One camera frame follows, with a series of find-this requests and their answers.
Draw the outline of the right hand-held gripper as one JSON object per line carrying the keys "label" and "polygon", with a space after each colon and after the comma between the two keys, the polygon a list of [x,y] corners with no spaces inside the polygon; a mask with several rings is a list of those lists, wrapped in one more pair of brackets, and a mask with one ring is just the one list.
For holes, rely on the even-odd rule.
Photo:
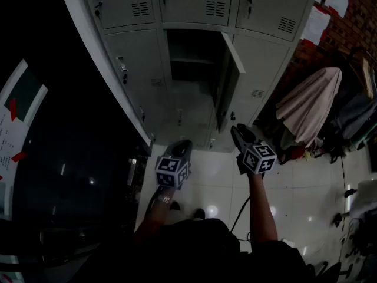
{"label": "right hand-held gripper", "polygon": [[241,175],[262,174],[273,168],[277,154],[266,142],[257,140],[249,126],[239,123],[231,127],[230,134],[240,152],[236,162]]}

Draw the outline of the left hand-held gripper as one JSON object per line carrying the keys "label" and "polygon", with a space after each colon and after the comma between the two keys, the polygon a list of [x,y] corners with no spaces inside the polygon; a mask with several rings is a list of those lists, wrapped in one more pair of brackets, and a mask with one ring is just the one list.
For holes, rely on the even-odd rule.
{"label": "left hand-held gripper", "polygon": [[159,187],[180,190],[191,174],[191,153],[193,143],[180,140],[169,145],[157,158],[155,166],[156,182]]}

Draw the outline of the grey metal locker door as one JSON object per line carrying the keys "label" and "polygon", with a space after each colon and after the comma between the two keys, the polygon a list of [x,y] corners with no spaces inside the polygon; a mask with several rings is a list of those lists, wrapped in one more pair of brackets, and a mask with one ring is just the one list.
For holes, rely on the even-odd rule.
{"label": "grey metal locker door", "polygon": [[246,71],[236,52],[232,39],[225,32],[219,35],[219,52],[216,55],[216,77],[212,91],[216,130],[224,132],[229,122],[236,120],[231,106],[236,86]]}

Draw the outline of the grey metal locker cabinet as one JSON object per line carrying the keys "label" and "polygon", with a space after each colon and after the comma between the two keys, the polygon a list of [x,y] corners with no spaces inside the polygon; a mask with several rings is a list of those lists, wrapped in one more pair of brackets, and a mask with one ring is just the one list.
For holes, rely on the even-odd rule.
{"label": "grey metal locker cabinet", "polygon": [[[314,0],[64,0],[117,101],[130,106],[148,143],[182,139],[230,153],[230,128],[252,124],[293,55]],[[212,91],[219,35],[244,69],[236,120],[216,130]]]}

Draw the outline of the person's left forearm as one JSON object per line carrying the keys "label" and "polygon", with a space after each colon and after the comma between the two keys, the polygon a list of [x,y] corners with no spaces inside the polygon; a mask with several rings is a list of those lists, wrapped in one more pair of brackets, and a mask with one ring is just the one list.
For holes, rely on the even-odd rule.
{"label": "person's left forearm", "polygon": [[164,226],[175,191],[174,188],[168,187],[159,192],[149,213],[134,234],[135,244],[147,242]]}

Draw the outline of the person's right forearm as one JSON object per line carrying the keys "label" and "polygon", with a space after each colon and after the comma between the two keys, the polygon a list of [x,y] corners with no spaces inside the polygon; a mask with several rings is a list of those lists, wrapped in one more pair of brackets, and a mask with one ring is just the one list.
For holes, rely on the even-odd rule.
{"label": "person's right forearm", "polygon": [[262,176],[248,172],[247,177],[250,198],[250,245],[254,251],[262,243],[276,241],[277,229]]}

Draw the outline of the pile of red green items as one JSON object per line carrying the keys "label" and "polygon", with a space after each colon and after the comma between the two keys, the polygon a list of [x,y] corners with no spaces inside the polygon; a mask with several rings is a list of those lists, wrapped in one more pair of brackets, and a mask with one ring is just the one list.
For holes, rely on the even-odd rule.
{"label": "pile of red green items", "polygon": [[300,159],[306,153],[311,152],[311,147],[307,147],[303,142],[296,143],[295,136],[285,127],[278,142],[278,158],[281,165],[290,160]]}

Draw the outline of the pink draped cloth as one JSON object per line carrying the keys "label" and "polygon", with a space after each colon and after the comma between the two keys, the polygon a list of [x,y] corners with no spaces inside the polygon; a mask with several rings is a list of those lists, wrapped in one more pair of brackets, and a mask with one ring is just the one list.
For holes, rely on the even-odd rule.
{"label": "pink draped cloth", "polygon": [[283,120],[296,143],[304,143],[309,147],[317,142],[318,133],[328,117],[341,81],[340,68],[322,68],[276,104],[276,118]]}

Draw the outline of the person's black clothing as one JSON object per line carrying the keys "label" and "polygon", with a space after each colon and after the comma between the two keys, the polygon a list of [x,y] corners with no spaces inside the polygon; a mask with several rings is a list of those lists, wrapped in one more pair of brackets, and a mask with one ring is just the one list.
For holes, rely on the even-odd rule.
{"label": "person's black clothing", "polygon": [[184,220],[111,246],[90,266],[90,283],[312,283],[299,251],[282,241],[242,252],[219,219]]}

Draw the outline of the black chair base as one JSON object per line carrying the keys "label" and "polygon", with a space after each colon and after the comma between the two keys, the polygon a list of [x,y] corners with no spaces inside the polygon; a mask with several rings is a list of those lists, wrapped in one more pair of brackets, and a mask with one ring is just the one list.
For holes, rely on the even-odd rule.
{"label": "black chair base", "polygon": [[347,270],[342,270],[341,262],[337,262],[329,268],[328,266],[329,263],[327,261],[323,262],[322,269],[316,274],[315,267],[312,264],[307,264],[313,283],[337,283],[340,276],[345,276],[348,279],[353,270],[353,264]]}

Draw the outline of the white notice poster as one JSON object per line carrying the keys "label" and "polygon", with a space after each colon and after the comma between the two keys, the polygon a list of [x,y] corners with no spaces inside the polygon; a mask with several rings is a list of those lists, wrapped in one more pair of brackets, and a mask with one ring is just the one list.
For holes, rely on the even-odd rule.
{"label": "white notice poster", "polygon": [[0,91],[0,219],[12,219],[12,198],[22,147],[48,89],[36,81],[25,60]]}

